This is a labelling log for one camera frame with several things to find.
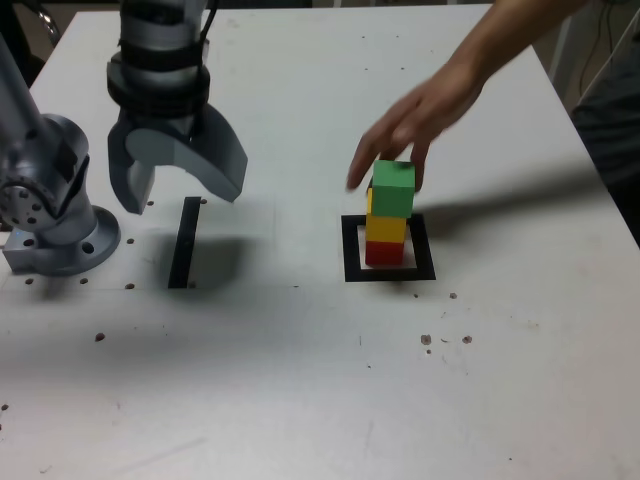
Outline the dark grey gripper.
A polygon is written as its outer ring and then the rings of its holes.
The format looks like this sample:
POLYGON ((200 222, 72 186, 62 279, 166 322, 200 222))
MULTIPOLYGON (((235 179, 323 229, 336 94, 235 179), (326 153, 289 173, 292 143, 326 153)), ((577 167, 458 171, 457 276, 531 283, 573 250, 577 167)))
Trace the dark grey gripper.
POLYGON ((209 104, 172 110, 121 107, 108 135, 108 162, 120 204, 142 215, 156 168, 180 168, 232 203, 242 192, 248 157, 230 123, 209 104))

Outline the person's hand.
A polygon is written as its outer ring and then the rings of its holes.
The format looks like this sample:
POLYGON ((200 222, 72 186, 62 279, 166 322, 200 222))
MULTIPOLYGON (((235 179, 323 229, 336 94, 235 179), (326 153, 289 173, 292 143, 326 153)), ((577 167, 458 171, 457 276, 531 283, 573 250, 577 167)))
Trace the person's hand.
POLYGON ((346 188, 358 187, 376 159, 394 161, 410 149, 415 187, 420 189, 431 143, 470 109, 485 82, 486 78, 470 64, 446 63, 362 135, 348 170, 346 188))

